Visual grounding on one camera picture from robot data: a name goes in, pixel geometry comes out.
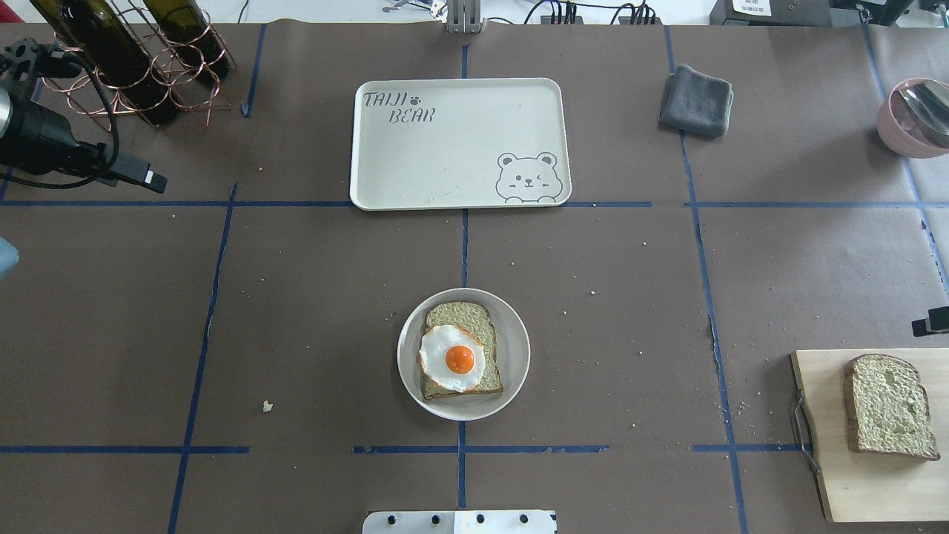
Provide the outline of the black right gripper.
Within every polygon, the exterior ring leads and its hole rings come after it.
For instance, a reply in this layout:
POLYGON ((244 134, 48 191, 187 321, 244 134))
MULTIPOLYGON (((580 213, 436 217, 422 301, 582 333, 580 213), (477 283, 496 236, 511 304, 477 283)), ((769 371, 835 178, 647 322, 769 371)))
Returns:
POLYGON ((911 323, 914 337, 929 337, 933 334, 948 334, 949 307, 943 306, 927 311, 927 317, 916 319, 911 323))

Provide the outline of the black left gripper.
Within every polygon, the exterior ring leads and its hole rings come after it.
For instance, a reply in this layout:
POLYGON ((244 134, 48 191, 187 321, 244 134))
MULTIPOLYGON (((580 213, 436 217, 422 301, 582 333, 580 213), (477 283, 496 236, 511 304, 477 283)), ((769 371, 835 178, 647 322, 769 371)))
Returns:
POLYGON ((112 109, 106 114, 113 141, 78 141, 70 122, 61 114, 33 101, 33 92, 41 78, 72 79, 82 72, 92 81, 99 98, 105 92, 89 65, 57 44, 38 44, 24 38, 2 50, 1 88, 1 159, 30 175, 52 171, 74 176, 75 182, 49 183, 7 176, 10 182, 30 187, 65 190, 92 182, 111 187, 118 182, 138 185, 164 193, 167 179, 151 169, 149 162, 119 149, 121 139, 112 109))

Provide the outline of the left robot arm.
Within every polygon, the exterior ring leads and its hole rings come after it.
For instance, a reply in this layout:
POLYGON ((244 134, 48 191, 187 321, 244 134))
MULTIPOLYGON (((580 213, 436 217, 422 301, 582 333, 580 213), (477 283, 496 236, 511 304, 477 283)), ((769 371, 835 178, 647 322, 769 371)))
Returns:
POLYGON ((7 172, 8 182, 50 190, 82 187, 92 182, 111 187, 118 182, 163 193, 167 180, 151 169, 149 162, 119 149, 121 139, 116 117, 106 108, 112 143, 78 141, 70 122, 61 114, 33 101, 41 78, 72 79, 82 72, 91 75, 88 64, 56 44, 38 44, 24 38, 2 50, 1 161, 10 170, 41 176, 52 171, 76 178, 54 183, 21 179, 7 172))

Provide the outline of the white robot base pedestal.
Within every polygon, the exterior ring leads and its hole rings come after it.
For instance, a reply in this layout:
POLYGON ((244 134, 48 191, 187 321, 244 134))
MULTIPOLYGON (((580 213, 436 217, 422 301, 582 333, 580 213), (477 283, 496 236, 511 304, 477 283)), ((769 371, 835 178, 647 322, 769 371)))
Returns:
POLYGON ((423 510, 377 511, 367 515, 363 533, 557 533, 555 511, 423 510))

